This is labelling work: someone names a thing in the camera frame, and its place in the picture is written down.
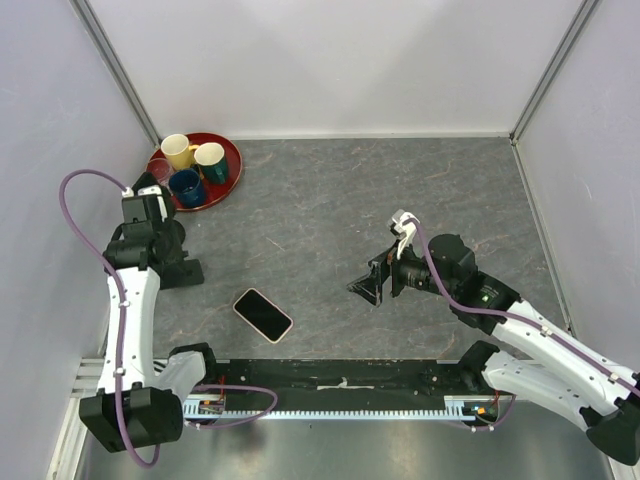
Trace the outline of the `black angled desk phone stand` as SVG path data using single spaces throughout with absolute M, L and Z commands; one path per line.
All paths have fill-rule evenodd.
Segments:
M 203 283 L 204 273 L 197 259 L 181 259 L 167 264 L 160 275 L 161 290 L 185 288 Z

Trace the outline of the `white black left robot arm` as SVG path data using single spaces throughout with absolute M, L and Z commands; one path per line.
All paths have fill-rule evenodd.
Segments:
M 161 188 L 126 193 L 122 211 L 123 221 L 101 256 L 111 300 L 104 366 L 96 393 L 79 407 L 81 421 L 110 453 L 178 440 L 188 395 L 211 392 L 220 378 L 206 342 L 174 348 L 166 366 L 156 368 L 159 292 L 201 285 L 204 274 L 183 249 L 185 230 Z

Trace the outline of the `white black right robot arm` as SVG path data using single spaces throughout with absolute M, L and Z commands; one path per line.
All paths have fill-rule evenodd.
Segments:
M 465 353 L 458 381 L 467 392 L 487 387 L 535 403 L 567 419 L 613 460 L 639 461 L 639 374 L 587 347 L 548 321 L 521 295 L 482 272 L 457 235 L 443 234 L 418 257 L 405 239 L 368 263 L 348 290 L 374 306 L 383 285 L 397 297 L 411 288 L 443 296 L 451 312 L 535 360 L 527 367 L 497 346 L 478 341 Z

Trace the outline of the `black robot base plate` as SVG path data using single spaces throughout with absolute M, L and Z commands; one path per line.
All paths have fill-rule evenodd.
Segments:
M 278 396 L 275 408 L 289 410 L 436 409 L 446 396 L 497 397 L 457 363 L 435 360 L 219 360 L 216 378 L 200 382 L 194 392 L 215 394 L 213 384 L 224 386 L 223 398 L 232 410 L 262 411 L 272 397 L 234 391 L 231 385 L 267 388 Z

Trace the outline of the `pink-cased smartphone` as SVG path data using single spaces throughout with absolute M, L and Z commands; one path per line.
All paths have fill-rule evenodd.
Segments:
M 233 311 L 272 344 L 277 344 L 293 327 L 293 320 L 255 288 L 234 302 Z

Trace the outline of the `black round-base phone stand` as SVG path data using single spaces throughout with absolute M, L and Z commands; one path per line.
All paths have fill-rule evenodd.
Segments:
M 148 246 L 154 260 L 174 262 L 181 259 L 186 233 L 175 219 L 176 207 L 168 188 L 145 171 L 132 190 L 134 195 L 123 202 L 124 219 L 132 224 L 129 233 Z

